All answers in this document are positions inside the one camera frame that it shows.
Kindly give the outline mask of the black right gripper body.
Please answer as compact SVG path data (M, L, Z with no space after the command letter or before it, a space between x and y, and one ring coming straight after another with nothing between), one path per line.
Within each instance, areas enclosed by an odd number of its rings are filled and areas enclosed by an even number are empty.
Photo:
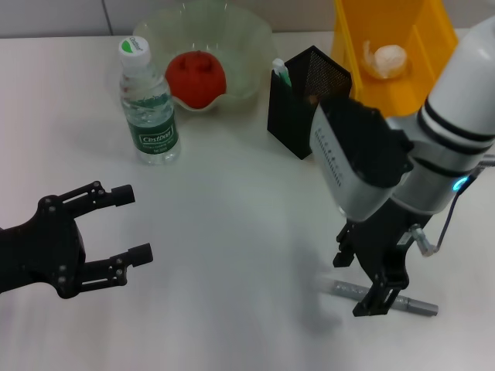
M372 281L380 279L386 287L407 287L405 258L414 242L409 228L424 227L429 220L430 215L413 213L389 199L358 223L353 228L353 251L367 276Z

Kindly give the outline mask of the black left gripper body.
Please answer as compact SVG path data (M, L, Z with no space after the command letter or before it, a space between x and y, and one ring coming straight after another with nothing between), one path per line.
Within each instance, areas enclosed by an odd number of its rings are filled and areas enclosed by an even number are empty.
M81 293L77 272L85 257L63 199L45 196L30 220L1 231L1 293L44 283L61 298L73 298Z

